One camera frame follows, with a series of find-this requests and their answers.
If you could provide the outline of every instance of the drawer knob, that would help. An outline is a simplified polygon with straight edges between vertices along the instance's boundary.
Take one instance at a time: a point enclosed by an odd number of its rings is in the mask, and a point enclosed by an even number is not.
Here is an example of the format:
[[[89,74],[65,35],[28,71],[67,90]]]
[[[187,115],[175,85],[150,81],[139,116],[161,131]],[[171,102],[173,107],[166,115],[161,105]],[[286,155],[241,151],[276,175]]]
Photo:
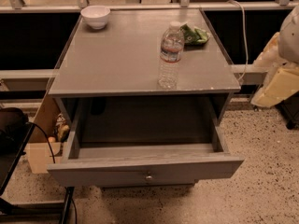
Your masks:
[[[146,175],[145,179],[146,179],[147,182],[152,181],[153,177],[152,177],[152,175],[150,174],[150,172],[148,172],[148,174]]]

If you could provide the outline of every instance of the speckled floor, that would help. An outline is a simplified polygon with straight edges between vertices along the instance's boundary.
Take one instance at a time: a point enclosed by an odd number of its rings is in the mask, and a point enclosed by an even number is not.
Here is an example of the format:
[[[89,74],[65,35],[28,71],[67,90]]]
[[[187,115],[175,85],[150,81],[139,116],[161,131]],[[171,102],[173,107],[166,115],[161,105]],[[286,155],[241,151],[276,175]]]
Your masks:
[[[221,127],[231,153],[245,158],[232,178],[193,187],[77,188],[78,223],[297,224],[299,129],[285,124],[275,108],[256,112],[247,103],[229,105]],[[62,200],[64,188],[50,175],[31,174],[22,158],[3,198]],[[69,223],[75,223],[74,212]]]

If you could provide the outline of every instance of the bottle cap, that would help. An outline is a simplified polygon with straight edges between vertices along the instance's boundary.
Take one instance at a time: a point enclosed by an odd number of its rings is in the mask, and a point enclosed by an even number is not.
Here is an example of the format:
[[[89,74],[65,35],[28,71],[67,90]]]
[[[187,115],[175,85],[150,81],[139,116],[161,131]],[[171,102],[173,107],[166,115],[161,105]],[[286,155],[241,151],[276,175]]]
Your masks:
[[[169,24],[169,28],[178,30],[181,24],[178,21],[171,21]]]

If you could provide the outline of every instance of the gray tabletop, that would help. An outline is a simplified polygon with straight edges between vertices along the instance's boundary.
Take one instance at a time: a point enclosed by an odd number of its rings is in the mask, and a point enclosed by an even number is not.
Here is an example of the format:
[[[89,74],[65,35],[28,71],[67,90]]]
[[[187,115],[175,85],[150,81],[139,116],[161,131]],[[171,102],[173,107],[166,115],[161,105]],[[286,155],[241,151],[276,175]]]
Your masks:
[[[157,85],[161,37],[170,21],[210,32],[198,9],[113,10],[102,30],[81,21],[49,94],[89,97],[238,91],[239,84],[213,35],[204,46],[185,47],[175,90]]]

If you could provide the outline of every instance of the green plastic package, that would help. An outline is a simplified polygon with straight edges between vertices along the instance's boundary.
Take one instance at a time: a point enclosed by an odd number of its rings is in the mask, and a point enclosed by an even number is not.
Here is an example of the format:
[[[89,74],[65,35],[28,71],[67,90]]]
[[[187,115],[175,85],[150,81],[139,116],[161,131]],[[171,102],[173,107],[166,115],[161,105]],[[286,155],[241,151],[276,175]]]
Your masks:
[[[180,28],[185,37],[185,45],[203,45],[209,39],[207,32],[196,26],[194,27],[194,30],[187,24],[182,25]]]

